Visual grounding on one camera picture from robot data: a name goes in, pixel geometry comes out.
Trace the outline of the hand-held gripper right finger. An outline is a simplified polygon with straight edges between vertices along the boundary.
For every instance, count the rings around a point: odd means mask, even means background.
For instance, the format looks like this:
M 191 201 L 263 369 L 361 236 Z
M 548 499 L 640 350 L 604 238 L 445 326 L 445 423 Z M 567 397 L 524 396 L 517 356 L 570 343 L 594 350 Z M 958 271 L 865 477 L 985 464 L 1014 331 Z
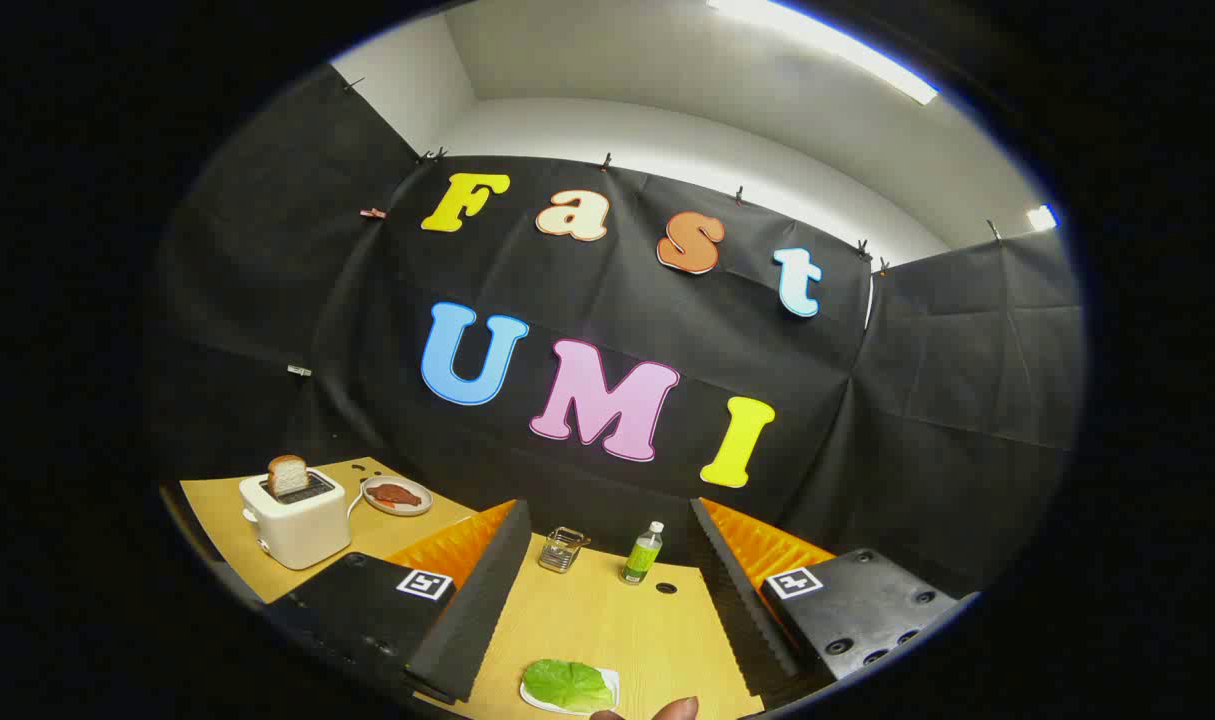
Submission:
M 691 560 L 761 701 L 853 684 L 971 605 L 883 552 L 835 555 L 708 498 L 690 509 Z

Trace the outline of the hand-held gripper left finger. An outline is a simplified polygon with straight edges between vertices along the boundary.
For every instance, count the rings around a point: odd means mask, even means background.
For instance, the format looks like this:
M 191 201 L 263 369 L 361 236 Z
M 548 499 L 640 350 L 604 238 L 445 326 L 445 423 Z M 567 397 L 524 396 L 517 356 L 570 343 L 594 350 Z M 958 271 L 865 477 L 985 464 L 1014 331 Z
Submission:
M 529 501 L 516 498 L 386 559 L 346 552 L 265 616 L 364 687 L 469 701 L 530 539 Z

